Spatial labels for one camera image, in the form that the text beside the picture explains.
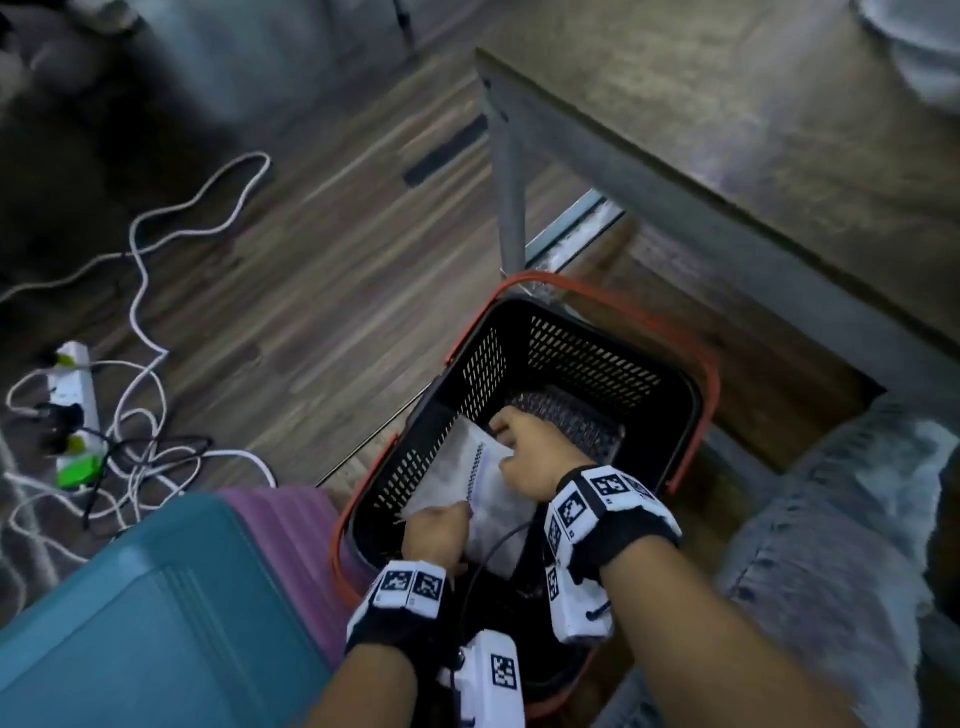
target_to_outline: table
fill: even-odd
[[[477,67],[505,273],[626,209],[960,431],[960,122],[848,0],[534,0]],[[597,190],[533,241],[526,146]]]

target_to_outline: tangled cable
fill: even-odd
[[[215,228],[205,230],[185,230],[172,232],[152,245],[140,247],[139,243],[137,242],[137,233],[140,226],[144,222],[162,215],[189,209],[199,202],[210,189],[210,187],[220,180],[227,172],[250,159],[260,159],[262,164],[256,174],[247,183],[247,186],[244,188],[239,199],[237,200],[237,204],[234,207],[233,212],[225,222]],[[92,432],[92,434],[102,438],[108,443],[107,455],[104,458],[103,467],[92,485],[85,485],[74,492],[65,492],[60,488],[21,473],[17,465],[16,458],[14,457],[6,439],[4,438],[3,433],[0,432],[0,463],[3,465],[5,479],[16,488],[29,488],[33,491],[36,491],[32,495],[22,498],[14,507],[8,520],[11,530],[39,544],[54,549],[71,561],[82,564],[87,561],[87,559],[83,558],[83,556],[74,553],[69,548],[63,544],[60,544],[54,539],[44,536],[43,534],[39,533],[38,530],[24,527],[18,520],[20,512],[41,498],[52,497],[62,503],[72,514],[82,518],[84,520],[84,525],[91,521],[115,517],[119,525],[119,530],[123,531],[131,525],[142,521],[143,517],[147,513],[161,508],[163,505],[169,502],[171,498],[180,496],[184,491],[186,491],[200,475],[200,471],[203,467],[203,461],[210,457],[246,458],[247,460],[253,462],[254,465],[260,469],[267,480],[267,485],[271,488],[276,488],[276,479],[274,478],[274,474],[271,472],[270,468],[267,467],[267,464],[264,463],[263,460],[251,452],[240,449],[211,449],[212,441],[210,441],[208,438],[202,438],[198,436],[179,438],[169,438],[164,436],[163,431],[167,424],[168,415],[167,396],[165,390],[163,389],[163,383],[160,381],[160,377],[157,375],[156,370],[170,355],[170,351],[164,349],[157,342],[151,339],[144,332],[138,321],[140,305],[142,304],[144,296],[147,293],[147,289],[150,287],[150,273],[147,270],[146,264],[144,263],[144,255],[158,251],[167,243],[170,243],[178,238],[207,237],[209,235],[215,235],[225,231],[227,228],[233,225],[234,222],[236,222],[244,208],[244,205],[247,202],[247,198],[267,174],[271,164],[271,158],[263,152],[252,152],[238,157],[221,167],[213,175],[213,177],[211,177],[204,184],[204,186],[201,187],[200,191],[197,192],[197,194],[194,195],[194,197],[188,202],[181,203],[180,205],[162,207],[160,209],[152,210],[139,215],[136,219],[134,219],[130,225],[130,231],[128,235],[128,242],[130,244],[130,251],[128,253],[124,252],[98,255],[86,263],[86,265],[76,273],[68,276],[67,278],[44,283],[25,283],[22,285],[17,285],[7,290],[3,295],[0,295],[0,303],[4,303],[18,293],[22,293],[24,291],[59,288],[79,280],[100,263],[107,262],[109,260],[127,258],[131,259],[135,263],[140,274],[140,287],[137,290],[136,295],[133,297],[133,301],[131,303],[129,315],[130,326],[140,341],[142,341],[156,354],[154,360],[146,366],[116,359],[97,361],[88,365],[88,368],[91,370],[105,366],[121,366],[137,370],[137,374],[133,378],[133,381],[124,391],[123,395],[121,395],[120,400],[117,402],[116,408],[113,410],[112,421],[107,430],[104,432],[92,432],[91,430],[88,430],[88,432]],[[12,413],[24,417],[35,417],[37,415],[37,410],[31,407],[19,406],[15,404],[14,398],[27,383],[38,377],[46,377],[47,373],[48,370],[45,369],[30,372],[11,388],[10,392],[7,394],[7,407]],[[150,378],[154,382],[156,390],[159,394],[160,412],[158,416],[144,407],[132,407],[128,409],[128,401],[130,400],[131,396],[147,378]],[[125,435],[124,424],[128,423],[129,420],[133,418],[140,418],[146,421],[146,424],[150,429],[150,435],[148,437],[130,438]],[[202,442],[197,445],[190,443],[189,441],[191,440]],[[174,477],[172,477],[171,471],[177,468],[190,467],[191,464],[193,471],[185,479],[177,481],[174,479]],[[126,481],[126,492],[122,496],[116,497],[114,494],[100,487],[104,478],[108,476],[108,471],[119,477],[121,480]],[[142,501],[141,493],[144,486],[148,482],[159,483],[169,491],[169,493],[162,499],[160,503],[151,504]],[[86,500],[86,503],[82,507],[79,503],[83,502],[84,499]],[[99,499],[105,500],[107,503],[104,505],[104,507],[95,509],[94,504]],[[132,522],[128,522],[127,517],[123,513],[123,509],[128,505],[132,510]],[[20,611],[23,610],[26,603],[26,585],[24,579],[22,575],[12,567],[9,558],[2,552],[2,549],[0,549],[0,564],[6,566],[7,571],[11,574],[14,585],[17,588],[17,614],[19,614]]]

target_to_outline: power strip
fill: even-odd
[[[69,407],[78,404],[84,410],[84,427],[100,432],[100,415],[93,392],[90,350],[76,341],[57,349],[58,366],[47,374],[50,403]],[[57,485],[76,488],[89,482],[103,467],[106,442],[82,430],[70,435],[67,451],[57,458]]]

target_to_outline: shopping basket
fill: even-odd
[[[532,296],[503,295],[519,283],[548,284],[616,309],[650,337],[658,355]],[[341,538],[375,570],[398,557],[403,525],[397,514],[457,417],[488,428],[497,411],[513,404],[553,422],[596,462],[615,465],[651,490],[673,492],[720,395],[713,358],[693,337],[613,294],[545,273],[505,280],[445,364],[334,532],[331,567],[338,593],[351,606],[359,604],[361,595],[343,575]],[[553,635],[543,583],[543,511],[538,511],[514,576],[507,581],[488,572],[479,575],[464,628],[467,639],[481,629],[514,638],[529,717],[548,715],[562,705],[591,657],[590,650],[560,644]],[[463,591],[455,598],[463,598]]]

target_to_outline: paper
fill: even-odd
[[[406,520],[424,508],[467,501],[473,517],[465,555],[483,563],[497,541],[533,519],[537,510],[535,502],[509,488],[500,474],[500,461],[512,454],[470,420],[458,418],[400,517]],[[521,531],[501,546],[487,570],[505,579],[513,576],[527,533]]]

